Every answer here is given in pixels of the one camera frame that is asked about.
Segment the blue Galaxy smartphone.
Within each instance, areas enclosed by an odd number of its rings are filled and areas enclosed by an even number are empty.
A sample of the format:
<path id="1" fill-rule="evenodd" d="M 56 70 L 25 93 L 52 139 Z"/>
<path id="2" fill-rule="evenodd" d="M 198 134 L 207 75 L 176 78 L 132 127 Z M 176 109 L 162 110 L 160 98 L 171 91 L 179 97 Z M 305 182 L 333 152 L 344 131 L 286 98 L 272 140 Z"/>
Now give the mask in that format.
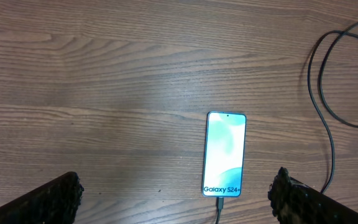
<path id="1" fill-rule="evenodd" d="M 244 114 L 208 113 L 201 188 L 205 197 L 241 195 L 246 126 Z"/>

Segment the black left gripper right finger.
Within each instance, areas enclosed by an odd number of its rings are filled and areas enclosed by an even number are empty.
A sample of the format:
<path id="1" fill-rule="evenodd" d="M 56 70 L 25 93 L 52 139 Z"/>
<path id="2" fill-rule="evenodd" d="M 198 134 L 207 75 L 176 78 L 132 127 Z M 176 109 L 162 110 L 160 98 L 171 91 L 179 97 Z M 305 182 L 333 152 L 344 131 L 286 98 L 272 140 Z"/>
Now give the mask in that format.
<path id="1" fill-rule="evenodd" d="M 358 213 L 279 169 L 268 199 L 281 224 L 358 224 Z"/>

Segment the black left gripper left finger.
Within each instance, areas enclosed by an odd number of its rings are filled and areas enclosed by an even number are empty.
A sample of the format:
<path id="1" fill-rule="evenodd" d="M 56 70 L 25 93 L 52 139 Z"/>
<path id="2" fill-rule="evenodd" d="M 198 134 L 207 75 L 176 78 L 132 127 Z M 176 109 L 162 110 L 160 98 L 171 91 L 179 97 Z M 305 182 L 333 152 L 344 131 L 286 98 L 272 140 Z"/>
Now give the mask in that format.
<path id="1" fill-rule="evenodd" d="M 0 207 L 1 224 L 72 224 L 84 188 L 76 172 L 56 179 Z"/>

